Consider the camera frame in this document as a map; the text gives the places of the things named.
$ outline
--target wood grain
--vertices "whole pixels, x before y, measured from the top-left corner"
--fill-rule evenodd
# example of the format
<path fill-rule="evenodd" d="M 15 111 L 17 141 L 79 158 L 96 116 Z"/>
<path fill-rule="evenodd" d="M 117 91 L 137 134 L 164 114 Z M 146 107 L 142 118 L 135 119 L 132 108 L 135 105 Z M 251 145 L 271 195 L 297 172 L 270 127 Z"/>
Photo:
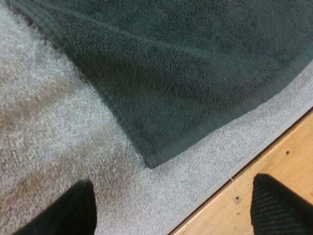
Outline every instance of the wood grain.
<path fill-rule="evenodd" d="M 313 112 L 195 211 L 172 235 L 252 235 L 253 178 L 267 173 L 313 204 Z"/>

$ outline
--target terry cloth texture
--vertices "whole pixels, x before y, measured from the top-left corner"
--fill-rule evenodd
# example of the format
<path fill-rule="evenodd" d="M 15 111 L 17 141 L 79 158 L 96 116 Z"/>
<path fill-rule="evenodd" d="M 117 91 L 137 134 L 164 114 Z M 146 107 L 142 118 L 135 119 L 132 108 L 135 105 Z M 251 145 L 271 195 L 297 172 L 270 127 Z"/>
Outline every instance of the terry cloth texture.
<path fill-rule="evenodd" d="M 311 0 L 8 0 L 87 77 L 150 168 L 313 59 Z"/>
<path fill-rule="evenodd" d="M 96 235 L 166 235 L 308 111 L 312 91 L 310 63 L 268 102 L 144 168 L 69 59 L 0 4 L 0 234 L 89 178 Z"/>

